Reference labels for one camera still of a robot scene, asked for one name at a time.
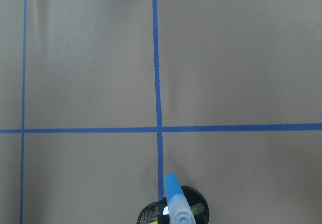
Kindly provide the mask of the brown paper table cover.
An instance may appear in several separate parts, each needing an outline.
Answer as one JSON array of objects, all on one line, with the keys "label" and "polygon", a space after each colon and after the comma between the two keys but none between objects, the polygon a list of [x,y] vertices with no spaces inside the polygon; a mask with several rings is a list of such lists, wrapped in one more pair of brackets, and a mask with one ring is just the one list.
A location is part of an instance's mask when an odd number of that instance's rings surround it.
[{"label": "brown paper table cover", "polygon": [[1,223],[321,223],[321,0],[1,0]]}]

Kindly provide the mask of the blue marker pen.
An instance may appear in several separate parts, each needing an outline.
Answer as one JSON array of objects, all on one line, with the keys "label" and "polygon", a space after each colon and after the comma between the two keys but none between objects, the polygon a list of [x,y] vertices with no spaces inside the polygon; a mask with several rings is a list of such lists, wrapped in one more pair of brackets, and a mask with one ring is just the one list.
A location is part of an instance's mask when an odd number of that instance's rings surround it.
[{"label": "blue marker pen", "polygon": [[191,208],[174,173],[165,176],[164,187],[166,192],[169,222],[173,224],[196,223]]}]

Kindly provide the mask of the black mesh pen cup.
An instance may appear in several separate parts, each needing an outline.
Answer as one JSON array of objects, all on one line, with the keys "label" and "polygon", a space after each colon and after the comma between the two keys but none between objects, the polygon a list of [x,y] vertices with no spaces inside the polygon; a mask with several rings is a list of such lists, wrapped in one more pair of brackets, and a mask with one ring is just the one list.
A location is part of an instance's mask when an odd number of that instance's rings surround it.
[{"label": "black mesh pen cup", "polygon": [[[182,186],[182,191],[191,208],[196,223],[209,223],[209,207],[204,196],[196,189],[189,186]],[[147,205],[139,214],[137,224],[151,223],[155,211],[158,208],[167,207],[167,199],[164,197],[160,201]]]}]

